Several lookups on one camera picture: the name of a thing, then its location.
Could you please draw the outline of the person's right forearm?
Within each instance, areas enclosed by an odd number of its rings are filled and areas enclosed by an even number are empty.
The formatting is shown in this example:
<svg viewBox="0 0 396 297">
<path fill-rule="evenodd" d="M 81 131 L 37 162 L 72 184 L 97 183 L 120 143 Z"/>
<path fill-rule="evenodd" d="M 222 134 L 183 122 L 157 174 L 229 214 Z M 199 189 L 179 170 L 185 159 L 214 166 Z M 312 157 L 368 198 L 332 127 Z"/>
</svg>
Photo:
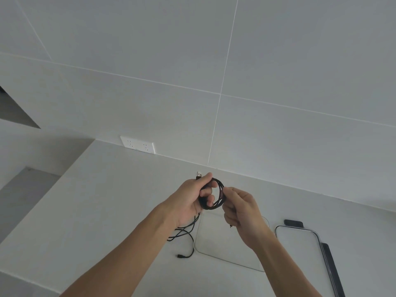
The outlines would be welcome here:
<svg viewBox="0 0 396 297">
<path fill-rule="evenodd" d="M 276 297 L 322 297 L 270 230 L 248 235 L 246 245 L 257 255 Z"/>
</svg>

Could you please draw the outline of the person's left forearm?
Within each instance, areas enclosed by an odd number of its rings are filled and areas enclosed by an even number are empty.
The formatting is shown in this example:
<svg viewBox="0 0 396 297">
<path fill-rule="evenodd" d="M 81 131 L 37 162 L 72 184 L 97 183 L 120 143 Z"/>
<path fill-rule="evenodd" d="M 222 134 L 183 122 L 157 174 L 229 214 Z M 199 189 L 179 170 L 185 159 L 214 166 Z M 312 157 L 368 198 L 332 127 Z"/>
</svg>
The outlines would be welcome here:
<svg viewBox="0 0 396 297">
<path fill-rule="evenodd" d="M 176 212 L 156 206 L 132 233 L 60 297 L 131 297 L 177 226 Z"/>
</svg>

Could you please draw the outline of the white wall socket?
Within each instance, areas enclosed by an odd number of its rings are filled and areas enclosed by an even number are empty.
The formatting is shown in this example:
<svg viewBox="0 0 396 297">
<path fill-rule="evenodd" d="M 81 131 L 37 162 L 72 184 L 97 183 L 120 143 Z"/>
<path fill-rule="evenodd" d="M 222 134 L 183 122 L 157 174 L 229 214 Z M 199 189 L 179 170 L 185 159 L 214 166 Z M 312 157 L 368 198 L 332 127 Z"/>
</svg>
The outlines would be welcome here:
<svg viewBox="0 0 396 297">
<path fill-rule="evenodd" d="M 156 154 L 154 143 L 149 143 L 138 139 L 132 139 L 126 136 L 120 136 L 120 139 L 125 148 L 133 149 L 149 154 Z"/>
</svg>

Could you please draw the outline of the person's right hand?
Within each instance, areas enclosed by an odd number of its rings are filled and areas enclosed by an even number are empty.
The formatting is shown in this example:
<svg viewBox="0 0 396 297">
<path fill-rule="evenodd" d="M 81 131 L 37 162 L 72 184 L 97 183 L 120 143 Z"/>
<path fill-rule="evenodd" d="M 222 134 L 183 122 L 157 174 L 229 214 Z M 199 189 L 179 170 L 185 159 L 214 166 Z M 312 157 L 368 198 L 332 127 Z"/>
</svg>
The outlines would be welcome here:
<svg viewBox="0 0 396 297">
<path fill-rule="evenodd" d="M 242 202 L 231 202 L 226 198 L 222 209 L 225 221 L 236 227 L 245 245 L 254 252 L 264 246 L 271 231 L 250 193 L 248 193 L 248 199 Z"/>
</svg>

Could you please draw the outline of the person's left hand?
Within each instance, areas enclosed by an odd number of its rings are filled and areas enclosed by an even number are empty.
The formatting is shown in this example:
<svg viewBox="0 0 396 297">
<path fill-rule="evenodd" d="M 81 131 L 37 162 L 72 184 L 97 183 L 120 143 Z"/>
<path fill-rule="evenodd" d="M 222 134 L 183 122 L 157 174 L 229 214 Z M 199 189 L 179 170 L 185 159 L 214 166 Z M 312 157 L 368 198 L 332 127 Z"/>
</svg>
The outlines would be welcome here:
<svg viewBox="0 0 396 297">
<path fill-rule="evenodd" d="M 217 188 L 217 182 L 213 180 L 214 186 L 195 186 L 194 182 L 195 179 L 186 180 L 173 194 L 159 204 L 158 208 L 164 216 L 168 229 L 174 230 L 183 226 L 194 216 L 201 213 L 203 210 L 200 204 L 201 199 L 206 201 L 207 207 L 214 206 L 215 197 L 200 198 L 200 190 Z"/>
</svg>

